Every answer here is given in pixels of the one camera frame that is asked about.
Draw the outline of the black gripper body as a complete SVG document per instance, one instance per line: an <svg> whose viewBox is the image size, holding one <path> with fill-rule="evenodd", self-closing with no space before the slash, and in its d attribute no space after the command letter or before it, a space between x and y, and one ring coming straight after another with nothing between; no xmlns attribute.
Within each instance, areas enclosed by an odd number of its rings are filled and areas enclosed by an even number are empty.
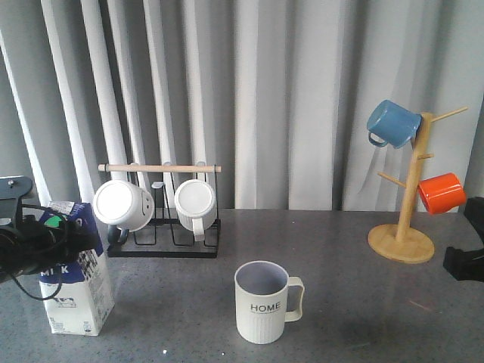
<svg viewBox="0 0 484 363"><path fill-rule="evenodd" d="M27 216L19 228L1 227L1 275L33 275L78 259L98 245L98 233L57 217L56 225Z"/></svg>
<svg viewBox="0 0 484 363"><path fill-rule="evenodd" d="M464 216L483 241L483 197L469 198ZM448 247L443 267L458 281L483 282L483 249L463 251Z"/></svg>

